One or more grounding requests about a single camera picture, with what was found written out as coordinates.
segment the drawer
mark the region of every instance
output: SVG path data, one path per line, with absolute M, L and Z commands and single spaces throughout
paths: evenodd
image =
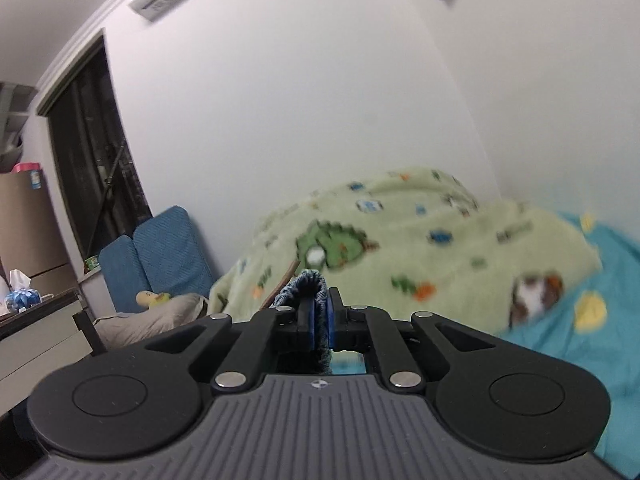
M 82 332 L 58 343 L 0 381 L 0 413 L 26 399 L 34 386 L 52 371 L 75 363 L 91 353 Z
M 75 301 L 0 340 L 0 379 L 75 334 L 78 327 L 71 316 L 81 310 Z

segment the yellow plush toy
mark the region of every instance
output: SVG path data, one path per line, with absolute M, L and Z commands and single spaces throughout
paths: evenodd
M 171 295 L 168 292 L 161 292 L 160 294 L 156 294 L 154 292 L 151 292 L 150 290 L 142 290 L 141 292 L 136 294 L 136 303 L 143 308 L 156 306 L 158 304 L 164 303 L 165 301 L 169 301 L 170 299 Z

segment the window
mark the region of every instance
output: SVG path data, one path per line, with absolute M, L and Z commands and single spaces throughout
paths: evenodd
M 43 113 L 58 179 L 83 258 L 151 218 L 124 136 L 102 40 Z

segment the blue cushion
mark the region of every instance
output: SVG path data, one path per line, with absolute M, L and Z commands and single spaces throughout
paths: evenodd
M 136 303 L 136 294 L 141 290 L 151 290 L 151 285 L 133 240 L 127 235 L 117 238 L 100 251 L 98 262 L 116 311 L 142 312 Z
M 183 208 L 173 206 L 139 225 L 133 243 L 153 292 L 209 296 L 211 270 Z

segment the beige pillow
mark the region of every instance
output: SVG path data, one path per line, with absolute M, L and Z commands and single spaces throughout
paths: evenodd
M 198 319 L 204 300 L 199 294 L 183 294 L 140 314 L 101 317 L 94 323 L 95 331 L 107 350 L 122 348 Z

